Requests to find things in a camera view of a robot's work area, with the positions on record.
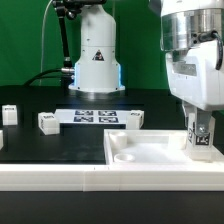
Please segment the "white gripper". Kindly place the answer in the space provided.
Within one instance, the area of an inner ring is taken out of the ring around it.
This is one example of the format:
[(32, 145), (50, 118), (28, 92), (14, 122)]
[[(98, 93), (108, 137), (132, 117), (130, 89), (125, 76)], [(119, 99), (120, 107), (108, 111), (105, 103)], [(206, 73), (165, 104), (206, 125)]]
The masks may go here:
[(177, 61), (174, 53), (165, 54), (170, 91), (183, 100), (187, 128), (193, 126), (195, 118), (197, 136), (209, 134), (210, 111), (224, 110), (224, 60), (221, 69), (217, 70), (217, 57), (216, 40), (189, 49)]

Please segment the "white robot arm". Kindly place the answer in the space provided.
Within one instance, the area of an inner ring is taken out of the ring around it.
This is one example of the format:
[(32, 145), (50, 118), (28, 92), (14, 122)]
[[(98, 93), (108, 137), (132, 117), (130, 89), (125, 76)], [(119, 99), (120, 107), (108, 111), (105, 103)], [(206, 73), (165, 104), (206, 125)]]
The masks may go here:
[[(209, 132), (211, 113), (224, 109), (224, 0), (149, 0), (161, 18), (161, 49), (171, 93)], [(116, 23), (102, 6), (82, 8), (81, 56), (72, 90), (93, 96), (122, 90), (115, 59)]]

